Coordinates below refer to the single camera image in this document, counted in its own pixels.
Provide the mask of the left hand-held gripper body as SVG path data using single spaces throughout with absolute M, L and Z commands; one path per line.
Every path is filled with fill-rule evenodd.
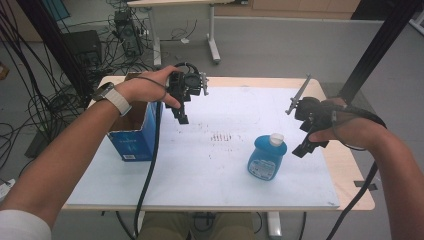
M 200 72 L 196 66 L 188 62 L 177 63 L 175 67 L 186 67 L 188 71 L 174 71 L 169 75 L 166 91 L 171 96 L 179 101 L 189 102 L 191 96 L 199 96 L 200 93 L 208 95 L 209 79 L 204 72 Z

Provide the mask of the blue cardboard box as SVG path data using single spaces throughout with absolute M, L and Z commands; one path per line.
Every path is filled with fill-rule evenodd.
M 134 102 L 132 108 L 118 118 L 107 136 L 123 161 L 151 161 L 155 149 L 157 102 Z

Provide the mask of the person's left leg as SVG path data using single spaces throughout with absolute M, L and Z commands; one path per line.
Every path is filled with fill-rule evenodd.
M 183 212 L 147 212 L 137 240 L 186 240 L 190 224 Z

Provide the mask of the person's left hand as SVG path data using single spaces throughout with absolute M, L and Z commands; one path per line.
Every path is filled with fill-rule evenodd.
M 129 102 L 164 102 L 172 108 L 179 109 L 181 104 L 166 91 L 168 76 L 177 71 L 174 66 L 167 66 L 158 71 L 146 71 L 135 78 L 119 83 L 115 89 Z

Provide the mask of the black metal stand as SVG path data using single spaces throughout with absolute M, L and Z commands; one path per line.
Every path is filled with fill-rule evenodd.
M 400 0 L 372 39 L 351 75 L 338 93 L 350 104 L 368 77 L 414 15 L 422 0 Z
M 50 15 L 42 0 L 16 0 L 30 23 L 68 77 L 79 97 L 88 103 L 93 93 L 86 75 L 67 47 L 55 19 Z

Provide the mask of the person's right hand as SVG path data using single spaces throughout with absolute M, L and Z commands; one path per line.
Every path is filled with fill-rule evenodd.
M 311 142 L 338 140 L 345 145 L 366 150 L 374 150 L 390 138 L 390 132 L 382 125 L 344 112 L 336 113 L 336 121 L 330 128 L 308 137 Z

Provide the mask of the blue bottle with white cap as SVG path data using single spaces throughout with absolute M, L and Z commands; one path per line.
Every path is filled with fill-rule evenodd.
M 262 135 L 256 138 L 254 146 L 247 164 L 248 172 L 264 181 L 273 180 L 287 152 L 285 137 L 280 133 Z

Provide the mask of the white shirt sleeve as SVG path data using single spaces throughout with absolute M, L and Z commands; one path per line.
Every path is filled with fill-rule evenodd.
M 49 225 L 21 210 L 0 211 L 0 240 L 52 240 Z

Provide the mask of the black equipment box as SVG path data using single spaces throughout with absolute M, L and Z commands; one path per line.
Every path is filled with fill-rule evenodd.
M 99 66 L 102 60 L 102 46 L 95 30 L 64 33 L 63 39 L 82 67 Z

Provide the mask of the white table mat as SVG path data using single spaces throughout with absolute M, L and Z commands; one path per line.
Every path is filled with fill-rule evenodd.
M 288 152 L 271 181 L 247 170 L 254 141 L 281 133 L 289 150 L 304 139 L 285 113 L 293 88 L 212 87 L 186 105 L 189 123 L 170 111 L 161 119 L 155 163 L 124 162 L 109 139 L 68 199 L 78 208 L 150 210 L 315 210 L 339 207 L 321 150 L 298 158 Z

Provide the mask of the teal panel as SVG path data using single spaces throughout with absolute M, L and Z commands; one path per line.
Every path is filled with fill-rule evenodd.
M 63 0 L 42 0 L 42 2 L 47 11 L 56 21 L 63 20 L 70 16 Z

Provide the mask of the white power strip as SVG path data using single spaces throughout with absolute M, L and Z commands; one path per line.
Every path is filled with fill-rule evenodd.
M 0 202 L 4 200 L 15 183 L 16 181 L 14 179 L 8 181 L 0 179 Z

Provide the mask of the person's leg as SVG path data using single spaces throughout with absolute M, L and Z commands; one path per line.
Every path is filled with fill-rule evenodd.
M 192 219 L 199 240 L 255 240 L 250 212 L 195 213 Z
M 190 224 L 183 212 L 147 212 L 137 240 L 186 240 Z

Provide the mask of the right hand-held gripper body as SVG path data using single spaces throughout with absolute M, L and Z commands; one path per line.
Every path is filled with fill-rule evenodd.
M 331 113 L 327 104 L 315 97 L 302 97 L 310 80 L 311 75 L 308 74 L 296 95 L 290 99 L 289 108 L 285 111 L 287 115 L 295 111 L 294 118 L 302 122 L 300 129 L 307 133 L 325 130 L 332 125 Z

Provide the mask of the black computer tower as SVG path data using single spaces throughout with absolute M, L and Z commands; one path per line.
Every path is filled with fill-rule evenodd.
M 142 48 L 131 12 L 129 10 L 116 11 L 114 14 L 114 23 L 125 55 L 128 57 L 140 56 L 142 54 Z

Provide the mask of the white table leg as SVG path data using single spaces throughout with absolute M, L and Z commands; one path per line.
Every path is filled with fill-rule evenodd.
M 281 240 L 282 239 L 282 228 L 281 228 L 281 220 L 280 215 L 276 211 L 267 212 L 267 229 L 268 236 L 272 240 Z
M 134 235 L 135 236 L 139 235 L 139 232 L 140 232 L 142 224 L 143 224 L 144 216 L 145 216 L 144 211 L 139 211 L 134 216 L 133 225 L 134 225 Z

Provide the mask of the white desk with metal legs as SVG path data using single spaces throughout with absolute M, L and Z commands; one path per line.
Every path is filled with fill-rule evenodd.
M 156 11 L 163 8 L 170 16 L 182 15 L 188 9 L 195 9 L 196 5 L 202 5 L 206 10 L 209 20 L 208 33 L 206 39 L 212 56 L 212 61 L 219 64 L 221 57 L 215 42 L 215 5 L 228 4 L 234 0 L 136 0 L 129 1 L 127 5 L 130 8 L 145 8 L 150 24 L 150 33 L 153 45 L 153 62 L 155 67 L 162 65 L 161 39 L 158 35 L 158 17 Z

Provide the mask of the person's right leg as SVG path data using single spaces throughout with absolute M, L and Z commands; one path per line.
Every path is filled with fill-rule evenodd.
M 255 240 L 250 212 L 195 213 L 192 219 L 199 240 Z

